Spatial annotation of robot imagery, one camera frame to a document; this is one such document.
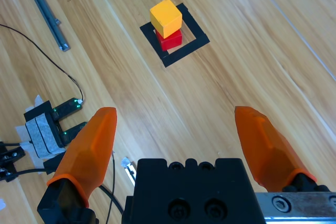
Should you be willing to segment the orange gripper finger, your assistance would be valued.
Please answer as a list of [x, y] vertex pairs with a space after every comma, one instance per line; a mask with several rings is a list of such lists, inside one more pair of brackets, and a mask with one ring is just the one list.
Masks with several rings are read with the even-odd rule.
[[235, 107], [240, 144], [254, 180], [268, 192], [328, 192], [307, 170], [270, 120], [248, 106]]
[[88, 200], [104, 181], [116, 127], [116, 108], [103, 107], [71, 141], [37, 207], [44, 223], [99, 223]]

